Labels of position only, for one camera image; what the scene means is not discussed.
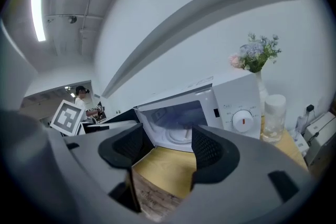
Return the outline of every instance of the white appliance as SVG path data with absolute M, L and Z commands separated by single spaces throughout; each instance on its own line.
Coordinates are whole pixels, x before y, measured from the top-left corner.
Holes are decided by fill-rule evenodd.
M 335 152 L 336 117 L 327 112 L 313 121 L 304 133 L 309 149 L 304 157 L 308 166 L 322 162 L 325 157 Z
M 192 152 L 193 124 L 260 137 L 260 98 L 253 73 L 231 72 L 156 95 L 134 108 L 154 146 Z

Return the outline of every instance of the jar lid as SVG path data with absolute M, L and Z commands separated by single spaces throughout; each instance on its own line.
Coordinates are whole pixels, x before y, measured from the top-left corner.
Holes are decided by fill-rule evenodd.
M 282 115 L 286 111 L 286 98 L 281 94 L 269 95 L 265 98 L 265 112 L 271 115 Z

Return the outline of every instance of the ceiling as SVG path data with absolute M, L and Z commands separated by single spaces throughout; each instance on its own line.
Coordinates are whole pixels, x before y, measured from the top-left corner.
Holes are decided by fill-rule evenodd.
M 91 61 L 99 29 L 111 5 L 113 0 L 42 0 L 46 35 L 42 42 L 36 38 L 30 0 L 11 0 L 3 21 L 27 60 L 37 71 L 45 71 L 74 61 Z M 69 16 L 76 16 L 77 21 L 70 24 Z
M 64 88 L 60 88 L 53 91 L 48 91 L 44 93 L 37 93 L 34 95 L 31 95 L 29 97 L 25 97 L 21 103 L 21 108 L 26 108 L 30 105 L 36 104 L 36 103 L 42 103 L 47 100 L 56 99 L 56 98 L 63 98 L 63 99 L 70 99 L 70 93 L 67 92 Z

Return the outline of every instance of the vase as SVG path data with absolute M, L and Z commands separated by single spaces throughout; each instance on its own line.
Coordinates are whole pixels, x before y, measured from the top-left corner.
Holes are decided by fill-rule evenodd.
M 268 97 L 268 91 L 261 78 L 261 71 L 255 73 L 258 82 L 259 95 L 260 95 L 260 112 L 261 116 L 265 115 L 265 98 Z

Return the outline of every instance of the glass jar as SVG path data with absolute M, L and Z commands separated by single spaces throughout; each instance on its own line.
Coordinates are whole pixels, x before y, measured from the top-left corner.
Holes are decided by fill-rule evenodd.
M 282 138 L 285 127 L 286 98 L 280 94 L 269 95 L 265 99 L 265 126 L 262 139 L 276 144 Z

